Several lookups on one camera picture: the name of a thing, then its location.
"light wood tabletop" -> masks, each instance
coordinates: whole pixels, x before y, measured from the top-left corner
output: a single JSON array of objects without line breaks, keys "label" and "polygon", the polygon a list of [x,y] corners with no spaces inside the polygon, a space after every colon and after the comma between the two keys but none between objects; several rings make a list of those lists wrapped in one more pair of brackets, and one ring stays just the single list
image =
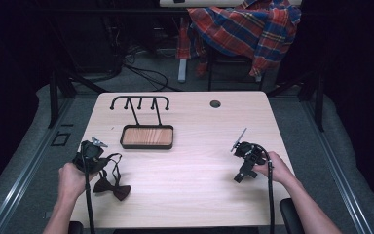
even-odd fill
[{"label": "light wood tabletop", "polygon": [[[196,7],[236,7],[243,0],[185,0],[183,3],[174,3],[174,0],[160,0],[161,7],[180,7],[180,8],[196,8]],[[302,0],[289,0],[294,6],[300,6]]]},{"label": "light wood tabletop", "polygon": [[[158,99],[163,125],[173,126],[172,149],[124,149],[120,137],[125,125],[135,124],[131,109],[118,96],[163,96]],[[212,107],[212,101],[219,107]],[[141,125],[157,125],[150,100],[136,109]],[[231,148],[241,141],[276,151],[292,170],[272,108],[262,92],[105,93],[98,97],[83,140],[96,137],[108,145],[101,157],[123,155],[120,185],[131,193],[119,201],[112,192],[92,193],[97,228],[169,228],[260,226],[270,224],[268,181],[263,175],[234,181],[243,158]],[[113,163],[106,166],[109,181]],[[99,176],[91,181],[91,187]],[[283,224],[279,202],[289,197],[273,183],[276,224]],[[71,220],[89,226],[85,193],[78,199]]]}]

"gray carpet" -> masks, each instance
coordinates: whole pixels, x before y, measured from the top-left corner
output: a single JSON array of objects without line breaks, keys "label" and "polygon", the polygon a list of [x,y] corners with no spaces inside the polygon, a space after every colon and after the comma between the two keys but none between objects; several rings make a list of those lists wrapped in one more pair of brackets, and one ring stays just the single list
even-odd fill
[{"label": "gray carpet", "polygon": [[[138,54],[133,65],[162,72],[168,77],[168,84],[177,89],[205,91],[207,79],[194,77],[194,64],[194,60],[189,61],[187,81],[184,84],[179,84],[176,81],[178,63],[170,52],[166,52],[165,55],[158,53],[154,56],[145,53]],[[274,78],[274,71],[267,75],[264,91],[274,88],[272,85]],[[145,79],[134,75],[125,68],[116,78],[97,84],[114,92],[152,91],[158,87],[153,87]],[[45,227],[48,221],[44,218],[45,212],[52,210],[56,200],[57,170],[65,162],[70,161],[77,151],[96,99],[94,92],[83,85],[75,84],[75,87],[79,92],[76,98],[68,100],[60,97],[65,109],[61,110],[61,118],[51,131],[47,130],[50,123],[48,87],[44,87],[38,92],[40,107],[35,120],[18,151],[0,177],[0,214],[5,214],[0,215],[0,233],[40,233]],[[228,85],[228,88],[241,89],[242,87],[240,85]],[[325,137],[337,157],[357,202],[360,204],[363,215],[371,228],[370,230],[374,233],[374,194],[369,190],[365,179],[355,167],[355,154],[332,102],[328,98],[325,99],[323,110],[325,132],[318,134],[316,126],[311,121],[312,116],[309,111],[311,105],[306,102],[299,102],[294,97],[295,92],[297,92],[297,88],[290,90],[283,97],[270,98],[270,103],[297,177],[344,233],[362,233],[355,225],[355,220],[347,208],[343,194],[341,194],[341,188],[335,182],[335,177],[332,175],[329,163],[326,160],[328,152],[324,150],[320,139]],[[69,139],[64,146],[50,146],[56,133],[69,134]],[[34,157],[40,159],[31,162]],[[36,166],[35,170],[26,174],[25,165],[31,163]],[[24,190],[15,190],[18,192],[16,194],[19,195],[19,199],[14,199],[11,196],[7,198],[14,185],[19,184],[17,179],[20,177],[26,177],[27,180],[23,184]],[[5,209],[2,209],[2,204],[9,204],[11,207],[8,209],[8,206],[6,206]],[[253,233],[254,229],[222,228],[207,231],[209,233]],[[268,227],[260,227],[259,231],[260,233],[268,233]],[[139,232],[148,233],[148,230],[126,231],[126,233]],[[97,233],[112,233],[112,230],[97,230]],[[277,233],[286,232],[282,226],[278,226]]]}]

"black bracket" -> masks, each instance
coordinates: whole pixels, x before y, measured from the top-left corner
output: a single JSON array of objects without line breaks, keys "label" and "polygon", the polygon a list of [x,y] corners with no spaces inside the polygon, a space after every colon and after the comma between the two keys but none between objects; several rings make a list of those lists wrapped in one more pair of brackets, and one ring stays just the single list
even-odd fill
[{"label": "black bracket", "polygon": [[142,104],[142,101],[144,99],[153,99],[153,102],[151,104],[151,109],[154,110],[156,109],[157,111],[157,118],[159,120],[159,126],[162,125],[161,123],[161,118],[160,118],[160,111],[159,111],[159,105],[157,104],[157,99],[158,98],[161,98],[161,99],[164,99],[166,102],[167,102],[167,105],[166,105],[166,110],[168,110],[168,106],[169,106],[169,100],[167,97],[163,97],[163,96],[118,96],[118,97],[115,97],[112,102],[111,102],[111,106],[110,106],[110,109],[114,109],[114,104],[115,104],[115,101],[119,98],[126,98],[127,101],[126,101],[126,105],[124,106],[124,109],[128,109],[129,108],[129,105],[131,107],[131,110],[132,110],[132,114],[134,116],[134,119],[135,119],[135,123],[136,125],[139,125],[139,122],[138,122],[138,119],[136,117],[136,113],[135,113],[135,109],[134,109],[134,106],[132,104],[132,99],[133,98],[139,98],[139,101],[138,101],[138,107],[137,109],[141,109],[141,104]]}]

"black metal stand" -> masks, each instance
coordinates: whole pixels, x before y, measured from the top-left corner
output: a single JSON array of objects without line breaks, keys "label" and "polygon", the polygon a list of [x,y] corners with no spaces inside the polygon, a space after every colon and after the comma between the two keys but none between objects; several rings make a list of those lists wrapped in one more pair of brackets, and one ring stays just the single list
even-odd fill
[{"label": "black metal stand", "polygon": [[56,69],[56,71],[50,78],[51,122],[48,128],[51,128],[55,124],[59,115],[57,89],[59,89],[66,98],[74,98],[77,94],[77,91],[71,83],[71,79],[80,82],[81,84],[99,94],[107,92],[106,90],[100,88],[98,85],[76,74],[75,72],[69,71],[68,69]]},{"label": "black metal stand", "polygon": [[299,100],[308,101],[312,98],[313,93],[316,90],[315,99],[315,123],[318,128],[323,132],[323,95],[324,95],[324,75],[321,72],[310,71],[302,76],[296,77],[293,80],[286,82],[284,85],[267,93],[268,97],[274,97],[280,93],[290,89],[292,86],[304,82],[302,89],[299,92]]},{"label": "black metal stand", "polygon": [[115,97],[112,101],[111,101],[111,106],[110,106],[110,109],[113,110],[114,109],[114,104],[115,104],[115,101],[117,99],[120,99],[120,98],[126,98],[126,105],[124,106],[124,109],[128,109],[129,108],[129,105],[131,107],[131,111],[132,111],[132,114],[134,116],[134,119],[135,119],[135,123],[136,125],[139,125],[139,122],[138,122],[138,119],[136,117],[136,113],[135,113],[135,109],[134,109],[134,106],[132,104],[132,98],[138,98],[138,107],[137,109],[141,109],[141,103],[144,99],[153,99],[152,101],[152,104],[151,104],[151,109],[152,110],[156,110],[157,112],[157,118],[159,120],[159,126],[162,126],[162,122],[161,122],[161,117],[160,117],[160,111],[159,111],[159,105],[157,103],[157,99],[164,99],[167,104],[166,104],[166,110],[168,110],[168,106],[169,106],[169,100],[167,97],[163,97],[163,96],[118,96],[118,97]]}]

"dark background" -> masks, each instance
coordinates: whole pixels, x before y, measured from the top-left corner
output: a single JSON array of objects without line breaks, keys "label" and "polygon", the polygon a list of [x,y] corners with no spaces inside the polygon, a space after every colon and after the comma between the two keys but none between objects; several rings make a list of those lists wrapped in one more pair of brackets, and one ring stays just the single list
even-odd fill
[{"label": "dark background", "polygon": [[[136,2],[157,6],[157,1]],[[374,191],[374,1],[305,0],[303,4],[302,12],[307,14],[282,62],[278,83],[320,68],[325,93],[335,102],[353,143],[357,167]],[[57,64],[72,70],[79,64],[80,69],[101,73],[114,72],[119,66],[116,56],[124,52],[111,47],[108,34],[97,33],[95,38],[71,34],[70,22],[59,19],[57,28],[51,28],[43,18],[27,14],[23,2],[0,0],[0,174],[33,120],[38,106],[35,92],[49,83]],[[103,32],[103,23],[91,19],[82,30]],[[132,23],[145,27],[137,31],[151,33],[148,23]],[[62,43],[56,35],[66,39]],[[145,34],[133,37],[154,50],[151,40],[142,40]],[[82,40],[91,41],[101,53],[79,48]],[[65,46],[75,47],[71,51],[77,53],[68,54]]]}]

